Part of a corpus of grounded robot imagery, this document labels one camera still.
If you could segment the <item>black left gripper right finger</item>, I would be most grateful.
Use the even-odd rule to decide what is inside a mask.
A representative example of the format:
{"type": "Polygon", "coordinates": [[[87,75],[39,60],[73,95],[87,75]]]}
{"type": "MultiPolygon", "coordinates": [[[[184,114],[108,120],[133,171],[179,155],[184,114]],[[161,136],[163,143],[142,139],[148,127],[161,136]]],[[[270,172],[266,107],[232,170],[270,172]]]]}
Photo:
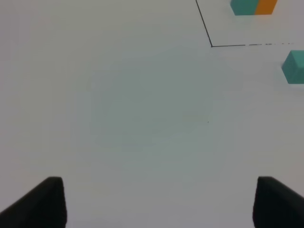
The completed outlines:
{"type": "Polygon", "coordinates": [[[252,219],[256,228],[303,228],[304,198],[277,179],[261,176],[252,219]]]}

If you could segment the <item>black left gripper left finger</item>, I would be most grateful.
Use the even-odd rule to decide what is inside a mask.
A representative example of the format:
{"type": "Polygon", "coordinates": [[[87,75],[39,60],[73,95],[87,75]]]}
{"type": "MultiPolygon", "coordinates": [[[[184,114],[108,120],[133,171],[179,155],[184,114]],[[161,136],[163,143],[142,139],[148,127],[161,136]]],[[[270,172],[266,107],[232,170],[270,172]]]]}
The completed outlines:
{"type": "Polygon", "coordinates": [[[61,177],[48,177],[0,212],[2,228],[65,228],[67,206],[61,177]]]}

